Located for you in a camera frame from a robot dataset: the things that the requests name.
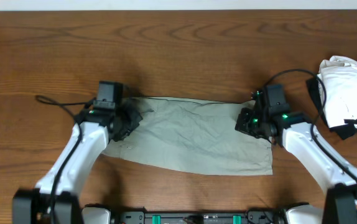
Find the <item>grey-green cotton shorts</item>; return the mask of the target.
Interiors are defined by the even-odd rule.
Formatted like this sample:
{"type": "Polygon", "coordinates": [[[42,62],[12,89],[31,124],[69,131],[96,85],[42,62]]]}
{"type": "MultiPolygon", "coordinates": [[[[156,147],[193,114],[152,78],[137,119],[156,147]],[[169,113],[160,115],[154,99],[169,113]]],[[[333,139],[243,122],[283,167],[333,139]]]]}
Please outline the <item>grey-green cotton shorts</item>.
{"type": "Polygon", "coordinates": [[[203,175],[271,175],[271,144],[235,130],[242,108],[185,98],[134,98],[142,121],[127,138],[110,142],[104,155],[203,175]]]}

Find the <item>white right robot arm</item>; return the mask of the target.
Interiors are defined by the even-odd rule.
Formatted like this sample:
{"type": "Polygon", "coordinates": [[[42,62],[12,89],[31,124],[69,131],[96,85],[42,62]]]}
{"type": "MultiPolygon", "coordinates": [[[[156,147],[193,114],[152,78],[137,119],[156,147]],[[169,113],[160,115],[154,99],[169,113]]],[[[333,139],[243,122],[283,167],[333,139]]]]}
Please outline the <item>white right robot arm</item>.
{"type": "Polygon", "coordinates": [[[324,140],[302,112],[293,113],[282,90],[259,90],[252,108],[243,108],[235,130],[265,139],[295,156],[325,194],[325,205],[283,208],[275,223],[357,223],[357,168],[324,140]]]}

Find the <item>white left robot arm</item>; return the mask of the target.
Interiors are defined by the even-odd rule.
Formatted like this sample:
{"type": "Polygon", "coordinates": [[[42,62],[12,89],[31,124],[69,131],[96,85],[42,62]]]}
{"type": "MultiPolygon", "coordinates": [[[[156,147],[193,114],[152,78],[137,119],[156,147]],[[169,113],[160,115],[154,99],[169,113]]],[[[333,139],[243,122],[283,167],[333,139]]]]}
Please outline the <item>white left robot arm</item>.
{"type": "Polygon", "coordinates": [[[79,196],[92,167],[111,141],[128,137],[142,120],[132,100],[98,101],[74,117],[70,140],[52,168],[32,190],[19,189],[12,200],[13,223],[112,223],[103,205],[82,208],[79,196]]]}

